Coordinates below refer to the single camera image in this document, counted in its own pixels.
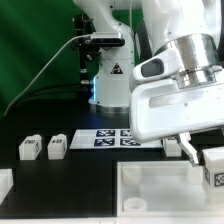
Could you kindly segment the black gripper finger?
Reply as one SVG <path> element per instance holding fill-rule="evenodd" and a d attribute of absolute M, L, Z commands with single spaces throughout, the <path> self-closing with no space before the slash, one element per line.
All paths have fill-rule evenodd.
<path fill-rule="evenodd" d="M 188 155 L 190 163 L 193 166 L 199 165 L 198 155 L 196 149 L 190 144 L 191 136 L 188 132 L 180 133 L 176 137 L 180 148 Z"/>

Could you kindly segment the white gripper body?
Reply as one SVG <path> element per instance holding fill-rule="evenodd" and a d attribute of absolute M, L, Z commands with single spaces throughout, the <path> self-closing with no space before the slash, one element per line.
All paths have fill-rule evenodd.
<path fill-rule="evenodd" d="M 130 79 L 129 121 L 139 143 L 224 126 L 224 68 L 213 66 L 213 83 L 179 87 L 181 56 L 166 50 L 139 64 Z"/>

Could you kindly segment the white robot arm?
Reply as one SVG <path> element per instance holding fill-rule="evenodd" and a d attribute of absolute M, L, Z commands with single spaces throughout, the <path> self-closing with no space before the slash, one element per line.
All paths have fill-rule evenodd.
<path fill-rule="evenodd" d="M 92 109 L 126 113 L 134 140 L 176 138 L 197 165 L 190 136 L 224 126 L 218 55 L 221 0 L 73 0 L 94 25 Z"/>

